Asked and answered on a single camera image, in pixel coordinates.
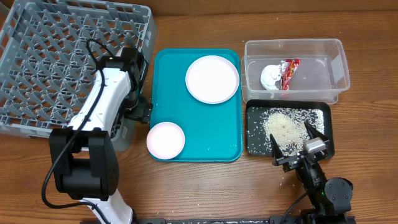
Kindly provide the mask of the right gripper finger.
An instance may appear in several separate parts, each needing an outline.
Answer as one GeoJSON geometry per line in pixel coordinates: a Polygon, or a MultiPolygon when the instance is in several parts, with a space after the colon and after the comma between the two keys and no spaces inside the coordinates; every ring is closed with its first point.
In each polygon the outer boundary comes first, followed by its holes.
{"type": "Polygon", "coordinates": [[[323,142],[329,142],[329,139],[324,134],[317,131],[310,123],[304,122],[304,125],[310,139],[320,138],[323,142]]]}
{"type": "Polygon", "coordinates": [[[284,159],[284,155],[280,150],[279,145],[277,144],[277,141],[275,140],[272,134],[269,135],[269,139],[272,148],[272,164],[274,166],[279,166],[280,161],[284,159]]]}

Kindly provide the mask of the white rice grains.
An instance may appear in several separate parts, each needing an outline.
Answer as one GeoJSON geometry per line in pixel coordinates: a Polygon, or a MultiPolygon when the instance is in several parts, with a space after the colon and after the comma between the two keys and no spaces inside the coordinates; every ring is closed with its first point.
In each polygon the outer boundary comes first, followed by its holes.
{"type": "Polygon", "coordinates": [[[320,109],[267,108],[252,106],[247,111],[247,150],[254,156],[271,156],[270,135],[285,156],[293,156],[310,139],[304,123],[324,133],[320,109]]]}

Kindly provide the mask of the pink saucer plate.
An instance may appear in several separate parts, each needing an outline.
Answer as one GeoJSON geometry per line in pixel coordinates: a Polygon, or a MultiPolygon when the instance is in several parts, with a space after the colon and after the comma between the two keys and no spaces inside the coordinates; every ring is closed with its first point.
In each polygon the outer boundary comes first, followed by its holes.
{"type": "Polygon", "coordinates": [[[157,159],[169,160],[182,152],[185,145],[185,135],[177,124],[162,122],[150,129],[146,144],[152,156],[157,159]]]}

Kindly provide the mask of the red snack wrapper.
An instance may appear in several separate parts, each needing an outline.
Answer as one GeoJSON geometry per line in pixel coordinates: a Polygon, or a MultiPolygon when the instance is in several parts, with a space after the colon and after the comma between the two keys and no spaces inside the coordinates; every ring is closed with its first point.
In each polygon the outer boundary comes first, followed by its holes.
{"type": "Polygon", "coordinates": [[[282,61],[282,70],[281,70],[281,80],[280,80],[280,89],[288,90],[290,81],[300,65],[301,60],[299,58],[288,58],[282,61]]]}

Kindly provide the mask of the white napkin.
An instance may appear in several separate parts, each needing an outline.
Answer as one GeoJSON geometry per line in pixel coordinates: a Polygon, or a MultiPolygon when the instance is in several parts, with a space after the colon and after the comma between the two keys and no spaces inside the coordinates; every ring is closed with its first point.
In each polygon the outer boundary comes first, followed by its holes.
{"type": "Polygon", "coordinates": [[[261,72],[261,84],[266,90],[279,90],[276,83],[281,77],[281,65],[267,65],[261,72]]]}

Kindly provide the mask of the white round plate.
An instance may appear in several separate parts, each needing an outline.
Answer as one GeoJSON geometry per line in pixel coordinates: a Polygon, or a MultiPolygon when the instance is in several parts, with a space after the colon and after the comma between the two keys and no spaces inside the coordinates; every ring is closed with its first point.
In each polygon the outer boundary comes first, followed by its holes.
{"type": "Polygon", "coordinates": [[[237,68],[226,58],[207,55],[196,59],[185,75],[188,92],[198,101],[219,104],[234,96],[239,87],[237,68]]]}

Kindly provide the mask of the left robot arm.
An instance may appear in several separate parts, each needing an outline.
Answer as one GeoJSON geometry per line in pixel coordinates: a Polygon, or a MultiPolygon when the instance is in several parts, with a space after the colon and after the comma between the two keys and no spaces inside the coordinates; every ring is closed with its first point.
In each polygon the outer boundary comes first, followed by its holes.
{"type": "Polygon", "coordinates": [[[119,190],[119,164],[111,140],[118,119],[148,123],[152,103],[141,96],[147,61],[136,48],[95,62],[95,82],[77,115],[50,133],[49,146],[55,186],[86,205],[101,223],[137,223],[134,210],[119,190]]]}

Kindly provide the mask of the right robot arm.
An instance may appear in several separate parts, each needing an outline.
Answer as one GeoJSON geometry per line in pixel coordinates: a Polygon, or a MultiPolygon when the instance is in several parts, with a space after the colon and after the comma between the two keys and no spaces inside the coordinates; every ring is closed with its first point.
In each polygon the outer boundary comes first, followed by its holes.
{"type": "Polygon", "coordinates": [[[353,197],[352,182],[342,177],[327,179],[319,164],[320,160],[327,157],[331,141],[311,124],[305,122],[304,125],[310,139],[303,143],[303,149],[294,156],[284,156],[273,135],[269,136],[272,164],[282,166],[284,172],[294,170],[305,189],[305,193],[287,209],[280,222],[355,223],[355,217],[347,216],[353,197]],[[305,197],[310,199],[313,208],[301,211],[299,217],[288,217],[296,204],[305,197]]]}

